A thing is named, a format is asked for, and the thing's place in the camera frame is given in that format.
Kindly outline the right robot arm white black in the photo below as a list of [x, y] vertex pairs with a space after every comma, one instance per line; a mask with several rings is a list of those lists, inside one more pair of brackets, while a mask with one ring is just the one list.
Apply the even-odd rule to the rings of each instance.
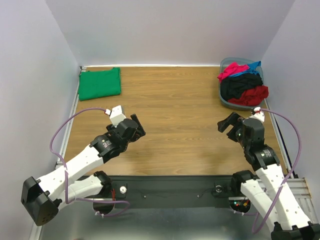
[[231, 189], [243, 194], [263, 218], [273, 240], [318, 240], [320, 225], [313, 223], [297, 202], [283, 174], [275, 151], [265, 144], [265, 114], [260, 107], [244, 118], [236, 112], [217, 124], [219, 132], [228, 126], [228, 138], [239, 143], [252, 171], [236, 172], [231, 178]]

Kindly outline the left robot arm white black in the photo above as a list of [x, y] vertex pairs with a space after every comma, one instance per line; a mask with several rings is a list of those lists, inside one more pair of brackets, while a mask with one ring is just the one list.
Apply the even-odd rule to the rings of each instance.
[[118, 157], [146, 132], [136, 114], [127, 118], [123, 113], [110, 113], [109, 118], [107, 132], [95, 137], [74, 158], [42, 177], [31, 176], [23, 182], [21, 203], [37, 226], [47, 224], [73, 201], [111, 191], [110, 179], [103, 171], [85, 180], [80, 177]]

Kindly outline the black t shirt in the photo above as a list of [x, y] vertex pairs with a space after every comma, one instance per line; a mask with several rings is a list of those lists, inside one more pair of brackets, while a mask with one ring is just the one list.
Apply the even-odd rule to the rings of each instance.
[[244, 91], [254, 89], [263, 84], [259, 74], [245, 73], [239, 76], [226, 77], [220, 83], [220, 94], [225, 101], [233, 98], [239, 99]]

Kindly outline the aluminium frame rail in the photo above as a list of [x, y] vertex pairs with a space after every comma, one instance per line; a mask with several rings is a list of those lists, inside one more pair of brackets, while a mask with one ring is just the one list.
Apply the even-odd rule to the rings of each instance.
[[[80, 66], [79, 68], [80, 68], [80, 72], [79, 72], [79, 78], [80, 78], [81, 73], [86, 72], [87, 67], [86, 66]], [[80, 80], [78, 80], [78, 84], [77, 84], [77, 87], [76, 87], [76, 90], [75, 90], [75, 95], [74, 95], [73, 103], [71, 105], [71, 110], [70, 110], [69, 117], [73, 116], [76, 113], [76, 109], [77, 109], [77, 105], [78, 105], [78, 101], [79, 101], [79, 94], [78, 94], [79, 85], [80, 85]], [[73, 121], [74, 120], [72, 119], [65, 125], [65, 131], [64, 131], [62, 143], [61, 143], [60, 150], [59, 150], [59, 154], [63, 158], [65, 157], [65, 154], [66, 154], [66, 150], [67, 150], [67, 146], [68, 146], [68, 141], [69, 141], [69, 137], [70, 137]], [[55, 163], [55, 169], [58, 169], [62, 165], [63, 165], [62, 161], [57, 157], [57, 160], [56, 160], [56, 163]]]

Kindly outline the pink t shirt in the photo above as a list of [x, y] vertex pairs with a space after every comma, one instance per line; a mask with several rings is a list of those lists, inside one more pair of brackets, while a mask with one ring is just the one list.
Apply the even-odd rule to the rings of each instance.
[[219, 75], [218, 80], [221, 83], [225, 78], [234, 75], [243, 73], [244, 71], [247, 71], [250, 67], [245, 65], [238, 65], [236, 62], [231, 63], [229, 66], [227, 66]]

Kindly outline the grey plastic bin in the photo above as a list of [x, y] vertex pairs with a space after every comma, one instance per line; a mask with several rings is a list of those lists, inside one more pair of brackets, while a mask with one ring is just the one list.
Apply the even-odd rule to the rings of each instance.
[[[227, 68], [233, 62], [236, 62], [238, 65], [245, 65], [245, 64], [250, 65], [255, 63], [255, 61], [250, 59], [239, 58], [239, 57], [227, 57], [220, 62], [219, 73], [221, 74], [225, 70], [225, 68]], [[255, 70], [259, 73], [262, 82], [264, 82], [264, 75], [263, 75], [263, 69], [261, 67], [261, 63], [257, 64]], [[237, 110], [237, 111], [250, 111], [252, 108], [252, 106], [238, 105], [238, 104], [233, 104], [226, 101], [221, 95], [220, 83], [218, 83], [218, 95], [219, 95], [221, 104], [226, 108]]]

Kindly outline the blue t shirt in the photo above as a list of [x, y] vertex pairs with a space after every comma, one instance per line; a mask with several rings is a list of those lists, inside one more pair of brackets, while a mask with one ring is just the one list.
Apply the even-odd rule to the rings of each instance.
[[243, 74], [254, 74], [254, 75], [259, 75], [260, 73], [256, 70], [257, 67], [261, 66], [261, 61], [256, 61], [253, 63], [250, 63], [247, 65], [249, 67], [249, 69], [242, 71], [242, 72], [238, 72], [235, 74], [230, 75], [230, 77], [238, 77], [241, 76]]

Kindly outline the red t shirt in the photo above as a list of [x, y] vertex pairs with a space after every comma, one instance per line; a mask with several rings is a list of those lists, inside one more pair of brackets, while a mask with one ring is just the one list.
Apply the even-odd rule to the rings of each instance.
[[228, 102], [240, 106], [254, 107], [258, 106], [268, 96], [269, 88], [265, 85], [261, 85], [245, 90], [240, 98], [231, 98]]

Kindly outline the folded green t shirt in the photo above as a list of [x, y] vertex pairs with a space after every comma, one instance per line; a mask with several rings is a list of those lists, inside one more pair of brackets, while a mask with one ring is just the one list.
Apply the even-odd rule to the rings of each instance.
[[79, 76], [78, 98], [80, 101], [117, 96], [121, 93], [119, 67], [103, 71], [86, 71]]

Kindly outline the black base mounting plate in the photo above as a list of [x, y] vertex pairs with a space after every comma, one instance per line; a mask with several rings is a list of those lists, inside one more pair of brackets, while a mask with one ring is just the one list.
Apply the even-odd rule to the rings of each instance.
[[229, 200], [244, 198], [232, 191], [231, 175], [110, 175], [109, 187], [97, 193], [130, 203], [132, 209], [229, 208]]

